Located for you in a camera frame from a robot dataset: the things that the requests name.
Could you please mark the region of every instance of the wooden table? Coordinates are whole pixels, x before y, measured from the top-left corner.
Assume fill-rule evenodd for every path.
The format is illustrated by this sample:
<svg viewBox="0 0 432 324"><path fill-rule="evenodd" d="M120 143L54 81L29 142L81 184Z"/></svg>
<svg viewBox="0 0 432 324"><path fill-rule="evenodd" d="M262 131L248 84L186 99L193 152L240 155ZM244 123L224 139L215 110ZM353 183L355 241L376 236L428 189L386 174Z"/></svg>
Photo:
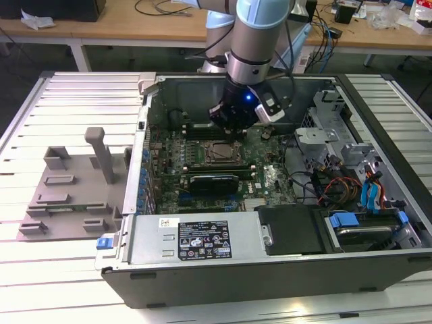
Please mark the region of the wooden table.
<svg viewBox="0 0 432 324"><path fill-rule="evenodd" d="M0 20L4 29L17 43L65 44L72 48L78 69L91 71L84 45L141 47L204 47L206 39L205 10L189 9L192 17L145 16L134 9L136 0L107 0L97 22L55 21L56 27L32 30L19 20ZM175 10L183 5L167 3L164 8ZM155 12L149 0L139 9ZM330 26L343 31L335 51L342 53L386 55L432 55L432 37L419 36L401 26L399 30L373 30L366 20L353 19L349 25L332 23L333 15L321 12ZM0 34L0 42L10 40ZM321 35L313 30L302 50L306 57L321 44Z"/></svg>

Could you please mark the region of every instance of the robotic arm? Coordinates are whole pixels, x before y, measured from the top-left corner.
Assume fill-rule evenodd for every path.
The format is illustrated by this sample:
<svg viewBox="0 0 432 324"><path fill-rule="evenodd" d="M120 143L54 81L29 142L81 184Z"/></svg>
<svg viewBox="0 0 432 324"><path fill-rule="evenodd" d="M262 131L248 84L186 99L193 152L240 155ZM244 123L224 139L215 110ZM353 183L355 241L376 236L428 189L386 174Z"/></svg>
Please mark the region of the robotic arm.
<svg viewBox="0 0 432 324"><path fill-rule="evenodd" d="M210 109L211 120L230 136L240 134L258 120L269 125L282 118L290 104L277 98L266 81L281 29L293 9L290 0L183 0L211 10L207 20L207 45L230 33L227 76L219 104ZM208 57L216 57L224 46L214 46Z"/></svg>

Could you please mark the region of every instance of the warning label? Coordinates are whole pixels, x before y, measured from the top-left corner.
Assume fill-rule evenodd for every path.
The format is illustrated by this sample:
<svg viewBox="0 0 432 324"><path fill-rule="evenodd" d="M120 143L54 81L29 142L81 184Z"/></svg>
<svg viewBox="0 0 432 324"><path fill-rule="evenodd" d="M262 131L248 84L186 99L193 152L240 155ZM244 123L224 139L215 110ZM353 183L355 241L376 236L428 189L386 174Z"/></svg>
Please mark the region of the warning label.
<svg viewBox="0 0 432 324"><path fill-rule="evenodd" d="M178 223L178 250L182 261L232 258L228 222Z"/></svg>

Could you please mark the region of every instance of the white tape label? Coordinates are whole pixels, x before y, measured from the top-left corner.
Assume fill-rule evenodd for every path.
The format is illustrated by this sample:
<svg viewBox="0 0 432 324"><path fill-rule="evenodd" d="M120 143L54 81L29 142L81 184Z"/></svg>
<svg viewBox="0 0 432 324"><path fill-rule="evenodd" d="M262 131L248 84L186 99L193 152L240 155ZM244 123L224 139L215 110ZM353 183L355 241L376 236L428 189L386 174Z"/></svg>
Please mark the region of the white tape label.
<svg viewBox="0 0 432 324"><path fill-rule="evenodd" d="M159 218L159 227L178 227L180 218Z"/></svg>

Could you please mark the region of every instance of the motherboard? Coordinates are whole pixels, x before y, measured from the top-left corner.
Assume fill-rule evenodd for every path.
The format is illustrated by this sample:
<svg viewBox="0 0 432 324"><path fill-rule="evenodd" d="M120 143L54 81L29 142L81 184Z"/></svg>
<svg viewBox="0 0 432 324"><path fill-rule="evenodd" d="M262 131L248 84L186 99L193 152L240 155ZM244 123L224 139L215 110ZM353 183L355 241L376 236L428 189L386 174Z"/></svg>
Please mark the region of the motherboard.
<svg viewBox="0 0 432 324"><path fill-rule="evenodd" d="M296 201L281 164L281 136L262 127L233 141L212 132L150 129L148 190L156 214L253 211ZM138 212L148 211L138 204Z"/></svg>

